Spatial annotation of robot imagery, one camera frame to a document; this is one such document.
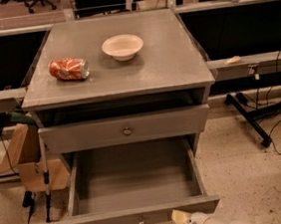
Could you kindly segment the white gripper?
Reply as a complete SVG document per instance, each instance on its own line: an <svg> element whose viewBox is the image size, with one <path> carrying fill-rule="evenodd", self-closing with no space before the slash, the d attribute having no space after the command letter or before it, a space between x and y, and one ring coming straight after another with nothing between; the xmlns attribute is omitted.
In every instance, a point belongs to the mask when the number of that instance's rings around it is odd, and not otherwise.
<svg viewBox="0 0 281 224"><path fill-rule="evenodd" d="M225 224L205 213L194 212L189 214L185 211L172 210L171 220L175 224Z"/></svg>

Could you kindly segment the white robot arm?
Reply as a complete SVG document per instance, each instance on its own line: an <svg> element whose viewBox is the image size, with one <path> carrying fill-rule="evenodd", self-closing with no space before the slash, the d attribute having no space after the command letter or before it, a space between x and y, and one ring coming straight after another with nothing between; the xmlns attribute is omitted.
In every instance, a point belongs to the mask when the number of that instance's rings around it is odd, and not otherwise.
<svg viewBox="0 0 281 224"><path fill-rule="evenodd" d="M174 209L171 214L171 220L175 224L250 224L243 221L232 220L229 223L221 222L207 214L200 212L188 213Z"/></svg>

